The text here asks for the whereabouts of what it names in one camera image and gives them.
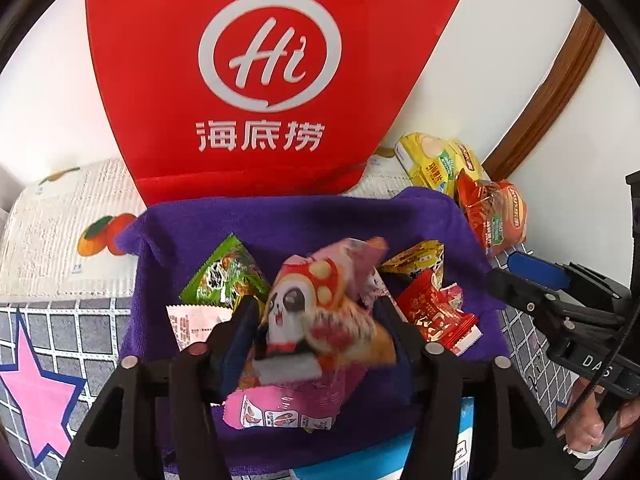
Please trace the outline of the right hand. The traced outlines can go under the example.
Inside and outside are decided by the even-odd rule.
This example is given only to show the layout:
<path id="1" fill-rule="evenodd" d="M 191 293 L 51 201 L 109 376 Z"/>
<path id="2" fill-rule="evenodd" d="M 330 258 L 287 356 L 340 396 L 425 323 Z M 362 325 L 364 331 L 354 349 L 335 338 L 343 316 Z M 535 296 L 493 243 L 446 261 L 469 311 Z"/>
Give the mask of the right hand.
<path id="1" fill-rule="evenodd" d="M 625 437 L 634 431 L 639 419 L 639 399 L 623 405 L 618 413 L 618 431 L 615 439 Z M 565 426 L 566 444 L 570 450 L 587 453 L 601 444 L 605 423 L 598 413 L 598 402 L 593 392 Z"/>

